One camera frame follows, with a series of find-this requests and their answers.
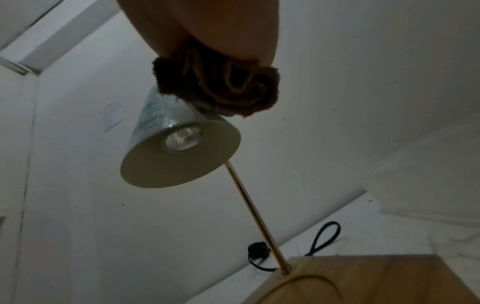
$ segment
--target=white ceiling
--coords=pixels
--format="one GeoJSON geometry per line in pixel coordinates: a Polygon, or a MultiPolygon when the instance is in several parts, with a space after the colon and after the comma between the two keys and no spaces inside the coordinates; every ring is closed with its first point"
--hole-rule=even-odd
{"type": "MultiPolygon", "coordinates": [[[[232,163],[280,243],[360,195],[396,149],[480,111],[479,12],[477,0],[281,1],[280,100],[230,119],[232,163]]],[[[261,240],[223,168],[168,189],[122,181],[154,57],[120,14],[41,75],[19,302],[182,303],[261,240]],[[125,118],[103,134],[112,102],[125,118]]]]}
{"type": "Polygon", "coordinates": [[[62,0],[0,0],[0,50],[62,0]]]}

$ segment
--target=wooden base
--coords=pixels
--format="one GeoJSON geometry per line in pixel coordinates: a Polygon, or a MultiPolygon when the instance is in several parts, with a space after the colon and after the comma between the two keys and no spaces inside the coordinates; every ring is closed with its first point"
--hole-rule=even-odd
{"type": "Polygon", "coordinates": [[[244,304],[480,304],[437,256],[297,257],[244,304]]]}

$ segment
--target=black plug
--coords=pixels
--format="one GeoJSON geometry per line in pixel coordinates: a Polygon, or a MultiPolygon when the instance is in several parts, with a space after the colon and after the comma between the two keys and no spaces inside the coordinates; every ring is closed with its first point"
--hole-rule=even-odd
{"type": "Polygon", "coordinates": [[[267,259],[270,256],[270,249],[265,242],[254,243],[248,246],[248,257],[252,260],[267,259]]]}

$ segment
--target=skin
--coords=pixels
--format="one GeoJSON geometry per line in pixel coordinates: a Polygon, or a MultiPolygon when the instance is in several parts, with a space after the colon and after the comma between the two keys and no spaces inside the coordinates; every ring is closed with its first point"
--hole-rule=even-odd
{"type": "Polygon", "coordinates": [[[271,66],[279,37],[279,0],[118,0],[159,56],[192,38],[229,57],[271,66]]]}

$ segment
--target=towel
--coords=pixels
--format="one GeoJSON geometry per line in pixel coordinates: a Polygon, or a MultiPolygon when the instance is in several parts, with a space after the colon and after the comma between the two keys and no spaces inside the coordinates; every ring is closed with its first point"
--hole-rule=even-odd
{"type": "Polygon", "coordinates": [[[172,58],[157,58],[153,73],[160,93],[224,116],[247,117],[273,107],[279,98],[276,68],[232,59],[200,42],[189,43],[172,58]]]}

